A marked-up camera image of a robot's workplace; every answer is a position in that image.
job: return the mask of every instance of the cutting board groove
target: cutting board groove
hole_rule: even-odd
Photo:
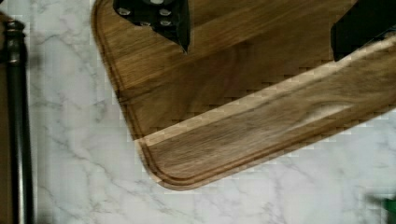
[[[151,176],[197,188],[392,109],[395,37],[332,60],[330,29],[355,2],[190,1],[183,55],[97,0],[95,39]]]

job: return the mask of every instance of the green object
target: green object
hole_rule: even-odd
[[[384,208],[387,209],[389,212],[396,214],[396,200],[385,199]]]

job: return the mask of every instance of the white marble countertop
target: white marble countertop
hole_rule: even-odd
[[[189,191],[145,172],[90,27],[94,0],[6,0],[28,34],[39,224],[388,223],[396,111]]]

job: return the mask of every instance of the dark metal rod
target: dark metal rod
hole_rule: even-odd
[[[14,223],[30,224],[34,206],[24,25],[18,21],[4,25]]]

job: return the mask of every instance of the wood grain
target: wood grain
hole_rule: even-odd
[[[97,0],[92,29],[156,181],[196,188],[393,104],[393,39],[332,61],[330,28],[354,2],[191,1],[185,56]]]

